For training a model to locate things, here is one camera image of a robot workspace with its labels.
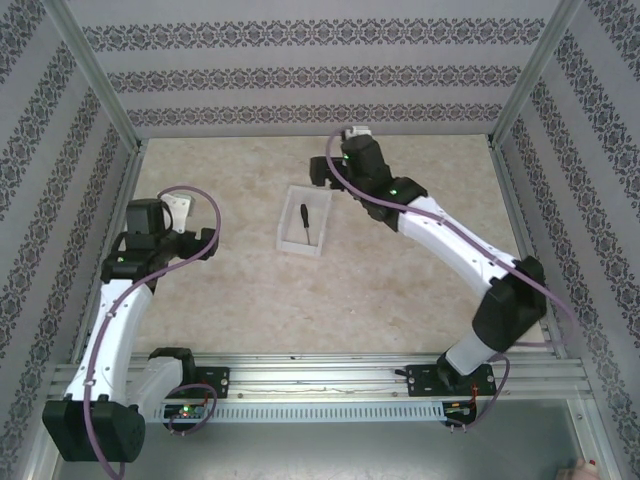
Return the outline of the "white plastic bin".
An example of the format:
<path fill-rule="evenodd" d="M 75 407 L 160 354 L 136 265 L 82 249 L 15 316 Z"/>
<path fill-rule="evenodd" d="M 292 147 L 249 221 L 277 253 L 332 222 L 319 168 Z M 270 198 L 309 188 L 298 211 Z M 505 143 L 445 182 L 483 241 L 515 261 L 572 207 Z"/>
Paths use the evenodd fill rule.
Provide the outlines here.
<path fill-rule="evenodd" d="M 309 211 L 310 245 L 307 244 L 300 216 L 302 203 L 307 205 Z M 287 254 L 319 258 L 326 237 L 331 203 L 332 192 L 329 190 L 289 185 L 277 226 L 276 249 Z"/>

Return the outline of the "circuit board with green light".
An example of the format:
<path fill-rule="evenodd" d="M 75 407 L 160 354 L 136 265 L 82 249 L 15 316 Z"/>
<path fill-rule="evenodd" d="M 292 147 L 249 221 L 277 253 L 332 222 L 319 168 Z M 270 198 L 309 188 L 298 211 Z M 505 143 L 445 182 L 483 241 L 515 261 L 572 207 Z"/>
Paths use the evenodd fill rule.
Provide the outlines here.
<path fill-rule="evenodd" d="M 196 422 L 204 419 L 209 407 L 200 404 L 168 404 L 164 406 L 163 419 L 165 421 L 180 420 Z"/>

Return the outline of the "person's hand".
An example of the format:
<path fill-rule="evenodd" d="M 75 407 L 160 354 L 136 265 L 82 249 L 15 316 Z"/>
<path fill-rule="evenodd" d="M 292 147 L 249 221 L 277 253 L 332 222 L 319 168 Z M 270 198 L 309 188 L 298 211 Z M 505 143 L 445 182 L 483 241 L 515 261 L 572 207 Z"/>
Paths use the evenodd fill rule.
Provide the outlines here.
<path fill-rule="evenodd" d="M 559 469 L 555 480 L 601 480 L 593 459 L 578 459 L 574 466 Z"/>

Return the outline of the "aluminium side rail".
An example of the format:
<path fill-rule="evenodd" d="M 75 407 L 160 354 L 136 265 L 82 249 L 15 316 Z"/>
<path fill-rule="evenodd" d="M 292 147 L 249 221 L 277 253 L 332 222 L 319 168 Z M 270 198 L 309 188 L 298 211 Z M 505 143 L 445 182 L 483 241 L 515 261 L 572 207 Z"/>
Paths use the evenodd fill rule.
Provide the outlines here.
<path fill-rule="evenodd" d="M 516 190 L 513 187 L 503 155 L 491 143 L 490 139 L 487 140 L 487 143 L 496 178 L 500 186 L 503 201 L 514 233 L 518 252 L 521 257 L 529 255 L 537 257 L 537 253 L 531 243 L 525 217 L 521 211 Z M 563 343 L 563 332 L 558 326 L 555 313 L 554 303 L 547 300 L 547 315 L 540 321 L 541 330 L 548 345 L 547 349 L 549 351 L 553 351 L 557 358 L 567 359 L 568 353 L 565 344 Z"/>
<path fill-rule="evenodd" d="M 101 244 L 97 260 L 97 268 L 95 271 L 96 276 L 92 281 L 91 289 L 86 298 L 83 316 L 74 337 L 73 349 L 70 351 L 69 360 L 71 364 L 80 363 L 84 355 L 87 338 L 90 336 L 91 329 L 95 322 L 95 315 L 100 308 L 101 265 L 109 253 L 116 237 L 124 230 L 124 225 L 126 223 L 126 206 L 135 193 L 147 146 L 148 139 L 143 139 L 139 142 L 139 145 L 131 153 L 127 168 L 123 172 L 121 182 L 119 184 L 118 195 L 112 205 L 113 209 L 112 215 L 109 217 L 108 230 L 105 233 Z"/>

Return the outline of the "black left mount plate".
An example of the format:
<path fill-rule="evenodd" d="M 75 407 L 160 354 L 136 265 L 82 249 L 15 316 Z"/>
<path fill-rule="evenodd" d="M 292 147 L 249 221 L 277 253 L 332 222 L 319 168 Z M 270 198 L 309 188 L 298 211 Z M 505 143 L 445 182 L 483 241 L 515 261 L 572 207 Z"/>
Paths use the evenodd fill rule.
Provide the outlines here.
<path fill-rule="evenodd" d="M 197 366 L 196 382 L 210 385 L 219 399 L 226 399 L 230 386 L 231 369 L 220 366 Z"/>

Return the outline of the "black mount plate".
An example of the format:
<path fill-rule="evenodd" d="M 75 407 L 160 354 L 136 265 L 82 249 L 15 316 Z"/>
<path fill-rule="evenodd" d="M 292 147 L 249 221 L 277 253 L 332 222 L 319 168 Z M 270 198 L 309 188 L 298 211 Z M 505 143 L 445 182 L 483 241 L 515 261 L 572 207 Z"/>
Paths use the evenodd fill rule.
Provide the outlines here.
<path fill-rule="evenodd" d="M 474 392 L 473 387 L 480 396 L 491 396 L 497 391 L 489 364 L 480 365 L 466 376 L 436 364 L 408 365 L 405 372 L 410 397 L 466 397 Z"/>
<path fill-rule="evenodd" d="M 210 385 L 219 399 L 226 399 L 230 386 L 231 369 L 220 366 L 197 366 L 196 382 Z"/>

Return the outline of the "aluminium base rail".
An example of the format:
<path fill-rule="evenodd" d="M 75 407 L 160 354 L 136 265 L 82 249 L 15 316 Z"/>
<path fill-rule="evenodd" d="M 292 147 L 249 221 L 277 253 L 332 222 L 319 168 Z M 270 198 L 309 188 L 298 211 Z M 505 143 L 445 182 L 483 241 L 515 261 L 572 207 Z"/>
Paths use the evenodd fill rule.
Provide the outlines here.
<path fill-rule="evenodd" d="M 428 354 L 196 354 L 198 366 L 230 369 L 230 402 L 374 402 L 404 400 L 407 381 L 395 372 L 430 364 Z M 548 352 L 516 352 L 510 366 L 493 364 L 507 381 L 501 400 L 577 399 L 592 396 L 583 363 Z"/>

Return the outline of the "aluminium frame post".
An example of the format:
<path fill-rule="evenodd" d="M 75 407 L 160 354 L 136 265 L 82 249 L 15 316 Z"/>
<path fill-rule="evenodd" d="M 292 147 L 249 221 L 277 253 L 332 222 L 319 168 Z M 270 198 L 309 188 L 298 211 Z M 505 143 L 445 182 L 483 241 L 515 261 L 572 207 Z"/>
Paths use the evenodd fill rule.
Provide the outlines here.
<path fill-rule="evenodd" d="M 489 146 L 492 150 L 496 151 L 509 133 L 582 2 L 583 0 L 558 0 L 558 4 L 505 103 L 495 127 L 488 135 Z"/>
<path fill-rule="evenodd" d="M 129 152 L 138 150 L 142 140 L 136 134 L 126 110 L 67 1 L 42 0 L 42 3 L 84 77 L 100 100 L 111 123 L 124 141 L 127 150 Z"/>

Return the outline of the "black right mount plate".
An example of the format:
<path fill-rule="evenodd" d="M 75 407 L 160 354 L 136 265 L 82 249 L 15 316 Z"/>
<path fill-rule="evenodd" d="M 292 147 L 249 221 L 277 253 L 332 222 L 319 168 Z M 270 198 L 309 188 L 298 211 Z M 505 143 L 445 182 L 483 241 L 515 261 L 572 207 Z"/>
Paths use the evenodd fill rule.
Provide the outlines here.
<path fill-rule="evenodd" d="M 405 372 L 410 397 L 466 397 L 474 392 L 473 387 L 480 396 L 491 396 L 497 391 L 489 364 L 480 365 L 466 376 L 436 364 L 408 365 Z"/>

